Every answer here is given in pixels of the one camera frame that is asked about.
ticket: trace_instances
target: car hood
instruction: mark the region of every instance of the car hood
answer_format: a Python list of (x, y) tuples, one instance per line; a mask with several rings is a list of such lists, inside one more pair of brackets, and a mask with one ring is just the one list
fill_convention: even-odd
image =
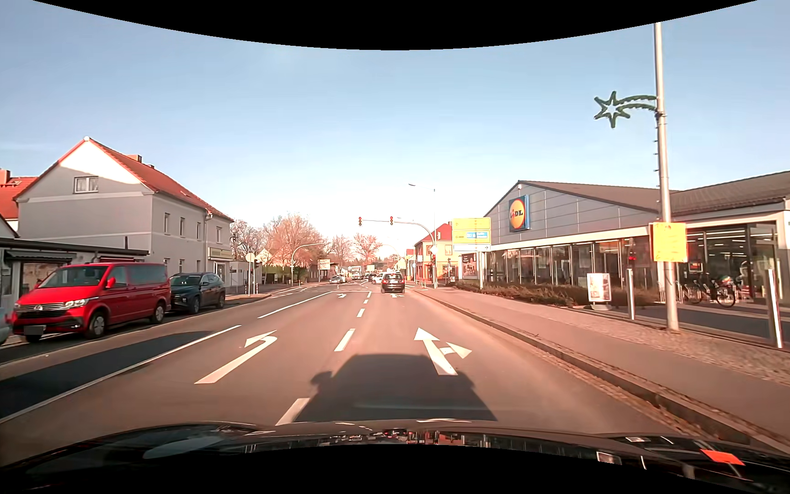
[[(710, 483), (772, 492), (790, 486), (790, 455), (775, 450), (681, 435), (630, 432), (581, 434), (514, 428), (500, 422), (422, 419), (285, 425), (198, 422), (171, 424), (83, 441), (0, 467), (11, 487), (32, 488), (58, 475), (106, 468), (105, 460), (77, 461), (89, 450), (98, 459), (134, 458), (141, 465), (175, 459), (243, 455), (315, 446), (451, 445), (534, 451), (676, 474)], [(130, 452), (130, 455), (113, 455)]]
[(58, 286), (50, 288), (35, 288), (20, 297), (20, 305), (33, 305), (36, 303), (56, 303), (87, 299), (97, 295), (99, 286)]

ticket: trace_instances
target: dark suv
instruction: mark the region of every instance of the dark suv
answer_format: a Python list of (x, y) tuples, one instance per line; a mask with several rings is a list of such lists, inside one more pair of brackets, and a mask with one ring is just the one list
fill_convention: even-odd
[(401, 292), (404, 293), (404, 278), (401, 278), (401, 273), (387, 273), (383, 275), (383, 280), (380, 281), (380, 292)]

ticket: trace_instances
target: awning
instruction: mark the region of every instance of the awning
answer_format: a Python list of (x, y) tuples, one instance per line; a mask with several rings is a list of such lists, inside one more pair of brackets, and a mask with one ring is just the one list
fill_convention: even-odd
[(5, 251), (6, 258), (17, 259), (21, 261), (59, 261), (71, 262), (77, 257), (74, 252), (44, 252), (44, 251)]

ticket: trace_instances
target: traffic light pole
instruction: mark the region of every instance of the traffic light pole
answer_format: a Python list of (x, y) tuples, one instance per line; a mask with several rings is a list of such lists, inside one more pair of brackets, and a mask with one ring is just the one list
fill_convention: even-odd
[(364, 220), (364, 219), (362, 219), (359, 216), (358, 217), (358, 226), (362, 226), (362, 221), (373, 221), (375, 223), (387, 223), (388, 222), (389, 225), (392, 225), (392, 224), (395, 224), (395, 223), (400, 223), (402, 225), (417, 225), (417, 226), (423, 227), (423, 230), (426, 230), (426, 232), (428, 233), (428, 236), (432, 237), (432, 247), (433, 247), (433, 250), (434, 250), (434, 253), (432, 255), (435, 256), (435, 260), (432, 263), (432, 273), (434, 275), (433, 287), (434, 288), (438, 287), (438, 277), (437, 277), (437, 274), (438, 274), (438, 270), (437, 270), (438, 239), (434, 238), (434, 235), (432, 235), (432, 230), (429, 230), (426, 227), (426, 225), (424, 225), (422, 223), (417, 223), (415, 221), (395, 221), (394, 219), (392, 219), (391, 216), (389, 217), (389, 221), (386, 221), (386, 220)]

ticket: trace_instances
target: blue sky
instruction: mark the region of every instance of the blue sky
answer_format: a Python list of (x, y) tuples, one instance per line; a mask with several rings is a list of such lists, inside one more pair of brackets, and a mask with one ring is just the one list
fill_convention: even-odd
[[(89, 135), (234, 217), (431, 225), (518, 179), (657, 184), (652, 27), (524, 45), (380, 52), (264, 45), (0, 0), (0, 167), (43, 172)], [(672, 188), (790, 169), (790, 0), (664, 23)], [(401, 202), (382, 200), (394, 195)], [(421, 231), (366, 224), (398, 247)]]

